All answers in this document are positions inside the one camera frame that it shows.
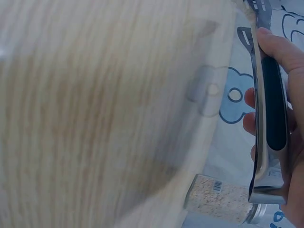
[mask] label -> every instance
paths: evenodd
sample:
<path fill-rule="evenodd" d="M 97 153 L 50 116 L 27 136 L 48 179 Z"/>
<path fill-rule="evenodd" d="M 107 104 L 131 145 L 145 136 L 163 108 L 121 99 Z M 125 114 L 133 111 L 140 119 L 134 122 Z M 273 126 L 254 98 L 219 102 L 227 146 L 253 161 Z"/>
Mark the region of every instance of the label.
<path fill-rule="evenodd" d="M 219 193 L 222 192 L 222 185 L 223 185 L 222 182 L 215 180 L 213 183 L 213 191 Z"/>

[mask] wooden cutting board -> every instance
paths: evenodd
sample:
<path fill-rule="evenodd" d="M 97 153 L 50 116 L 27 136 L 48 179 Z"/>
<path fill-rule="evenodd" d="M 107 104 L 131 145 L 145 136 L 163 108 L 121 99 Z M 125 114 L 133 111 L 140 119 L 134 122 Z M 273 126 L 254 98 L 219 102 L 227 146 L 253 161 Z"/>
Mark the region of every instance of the wooden cutting board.
<path fill-rule="evenodd" d="M 0 227 L 180 227 L 218 119 L 187 90 L 220 69 L 219 109 L 234 21 L 229 0 L 2 0 Z"/>

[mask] metal spatula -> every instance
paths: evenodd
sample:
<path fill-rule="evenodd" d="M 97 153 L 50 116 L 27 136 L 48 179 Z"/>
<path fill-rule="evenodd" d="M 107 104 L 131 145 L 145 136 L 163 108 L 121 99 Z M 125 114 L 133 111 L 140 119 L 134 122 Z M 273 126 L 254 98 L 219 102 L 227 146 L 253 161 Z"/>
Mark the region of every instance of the metal spatula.
<path fill-rule="evenodd" d="M 270 29 L 269 0 L 247 0 L 256 15 L 256 29 Z M 255 42 L 253 62 L 256 98 L 256 158 L 249 202 L 285 204 L 288 183 L 288 122 L 285 88 L 278 63 Z"/>

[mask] blue cartoon print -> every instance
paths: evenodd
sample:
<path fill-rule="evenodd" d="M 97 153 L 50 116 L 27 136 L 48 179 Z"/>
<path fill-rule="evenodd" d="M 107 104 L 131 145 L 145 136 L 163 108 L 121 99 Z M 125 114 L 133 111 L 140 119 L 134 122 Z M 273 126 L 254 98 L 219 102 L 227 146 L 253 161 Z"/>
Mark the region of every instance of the blue cartoon print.
<path fill-rule="evenodd" d="M 253 87 L 253 78 L 229 67 L 219 115 L 228 124 L 238 123 L 246 113 L 253 112 L 244 100 L 245 92 Z"/>
<path fill-rule="evenodd" d="M 282 31 L 285 38 L 304 50 L 304 18 L 285 14 L 282 18 Z"/>

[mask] jar lid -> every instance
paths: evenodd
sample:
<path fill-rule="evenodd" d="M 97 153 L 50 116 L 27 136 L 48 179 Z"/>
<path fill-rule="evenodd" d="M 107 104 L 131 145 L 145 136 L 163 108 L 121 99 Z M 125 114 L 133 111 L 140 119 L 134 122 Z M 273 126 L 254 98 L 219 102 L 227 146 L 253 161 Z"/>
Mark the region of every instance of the jar lid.
<path fill-rule="evenodd" d="M 248 218 L 247 223 L 249 224 L 258 224 L 265 212 L 266 212 L 267 204 L 254 204 L 252 208 L 252 215 Z"/>

